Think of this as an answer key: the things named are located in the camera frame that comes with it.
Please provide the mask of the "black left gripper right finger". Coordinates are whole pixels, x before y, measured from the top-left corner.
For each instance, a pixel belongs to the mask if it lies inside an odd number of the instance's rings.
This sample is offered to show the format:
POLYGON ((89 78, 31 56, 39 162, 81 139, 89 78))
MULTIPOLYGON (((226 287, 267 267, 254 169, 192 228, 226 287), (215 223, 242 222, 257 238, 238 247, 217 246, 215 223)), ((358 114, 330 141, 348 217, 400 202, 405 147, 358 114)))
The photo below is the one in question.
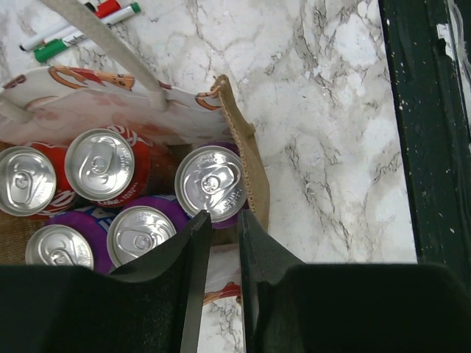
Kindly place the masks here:
POLYGON ((468 352, 470 300, 443 266, 304 263, 238 218, 247 352, 468 352))

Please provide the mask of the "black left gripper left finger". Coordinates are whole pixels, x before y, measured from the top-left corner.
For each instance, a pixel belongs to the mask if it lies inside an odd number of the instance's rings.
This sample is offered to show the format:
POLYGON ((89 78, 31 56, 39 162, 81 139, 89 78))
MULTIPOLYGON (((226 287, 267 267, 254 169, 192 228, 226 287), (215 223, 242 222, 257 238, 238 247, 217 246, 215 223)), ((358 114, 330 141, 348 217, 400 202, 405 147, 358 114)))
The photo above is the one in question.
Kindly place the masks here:
POLYGON ((108 275, 78 265, 1 267, 3 352, 195 352, 210 239, 200 212, 108 275))

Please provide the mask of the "purple fanta can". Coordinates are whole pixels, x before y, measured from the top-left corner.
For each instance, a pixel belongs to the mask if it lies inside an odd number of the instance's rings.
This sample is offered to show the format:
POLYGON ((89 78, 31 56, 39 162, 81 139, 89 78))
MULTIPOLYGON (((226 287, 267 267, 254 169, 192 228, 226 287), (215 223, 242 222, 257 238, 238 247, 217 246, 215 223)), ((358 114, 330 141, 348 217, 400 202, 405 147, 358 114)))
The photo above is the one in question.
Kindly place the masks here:
POLYGON ((115 267, 146 254, 176 235, 189 217, 174 195, 142 196, 113 219, 107 231, 107 250, 115 267))
POLYGON ((195 148, 179 164, 174 178, 177 200, 188 216, 210 214, 214 229, 236 224, 247 206, 240 151, 234 143, 212 142, 195 148))
POLYGON ((114 264, 107 250, 107 232, 117 210, 82 207, 50 218, 29 239, 28 265, 81 265, 101 274, 114 264))

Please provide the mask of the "purple Fanta can back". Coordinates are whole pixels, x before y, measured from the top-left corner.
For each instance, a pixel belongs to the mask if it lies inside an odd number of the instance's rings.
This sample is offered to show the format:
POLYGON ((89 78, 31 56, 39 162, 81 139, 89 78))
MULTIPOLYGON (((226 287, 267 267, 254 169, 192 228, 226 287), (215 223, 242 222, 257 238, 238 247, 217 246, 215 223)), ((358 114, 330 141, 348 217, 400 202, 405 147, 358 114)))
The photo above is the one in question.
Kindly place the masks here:
POLYGON ((101 274, 114 264, 107 250, 107 232, 117 210, 82 207, 50 218, 29 239, 28 265, 81 265, 101 274))

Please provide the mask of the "purple Fanta can front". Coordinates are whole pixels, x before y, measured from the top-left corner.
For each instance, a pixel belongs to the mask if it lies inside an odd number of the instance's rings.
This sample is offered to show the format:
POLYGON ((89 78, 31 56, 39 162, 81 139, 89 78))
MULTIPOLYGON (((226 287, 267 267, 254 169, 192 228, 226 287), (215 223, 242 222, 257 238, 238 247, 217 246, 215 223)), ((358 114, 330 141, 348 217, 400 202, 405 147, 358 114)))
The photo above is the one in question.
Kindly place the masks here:
POLYGON ((234 143, 212 142, 195 148, 179 164, 174 178, 177 200, 188 216, 210 214, 214 229, 236 224, 247 206, 240 151, 234 143))

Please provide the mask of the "red cola can front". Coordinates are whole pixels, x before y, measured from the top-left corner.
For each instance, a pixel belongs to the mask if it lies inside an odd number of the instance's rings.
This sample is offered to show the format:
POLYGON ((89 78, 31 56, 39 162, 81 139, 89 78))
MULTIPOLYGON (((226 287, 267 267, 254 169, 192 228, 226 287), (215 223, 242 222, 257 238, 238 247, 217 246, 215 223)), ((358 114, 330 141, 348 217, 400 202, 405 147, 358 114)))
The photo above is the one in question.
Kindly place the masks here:
POLYGON ((77 136, 67 149, 64 170, 82 198, 117 208, 140 196, 171 190, 177 165, 164 144, 110 125, 77 136))

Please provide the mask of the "red cola can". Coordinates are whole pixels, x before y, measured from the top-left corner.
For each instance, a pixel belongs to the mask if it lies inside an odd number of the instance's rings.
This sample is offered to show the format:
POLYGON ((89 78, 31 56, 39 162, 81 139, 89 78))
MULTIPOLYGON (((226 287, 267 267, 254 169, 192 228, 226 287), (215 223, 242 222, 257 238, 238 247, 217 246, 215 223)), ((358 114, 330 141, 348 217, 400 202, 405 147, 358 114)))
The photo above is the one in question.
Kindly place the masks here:
POLYGON ((140 196, 171 190, 177 165, 164 144, 110 125, 77 136, 67 149, 64 170, 82 198, 117 208, 140 196))
POLYGON ((65 176, 66 152, 45 142, 1 151, 1 211, 47 219, 71 209, 78 195, 65 176))

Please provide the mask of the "red cola can back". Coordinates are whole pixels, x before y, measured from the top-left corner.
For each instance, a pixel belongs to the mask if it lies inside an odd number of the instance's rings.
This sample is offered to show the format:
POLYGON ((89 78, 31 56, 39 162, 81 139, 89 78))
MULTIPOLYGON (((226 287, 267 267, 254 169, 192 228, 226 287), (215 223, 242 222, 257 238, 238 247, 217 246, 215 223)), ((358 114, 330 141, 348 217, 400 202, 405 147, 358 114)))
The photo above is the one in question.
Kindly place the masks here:
POLYGON ((45 142, 1 151, 1 211, 47 219, 71 209, 78 195, 65 176, 66 152, 45 142))

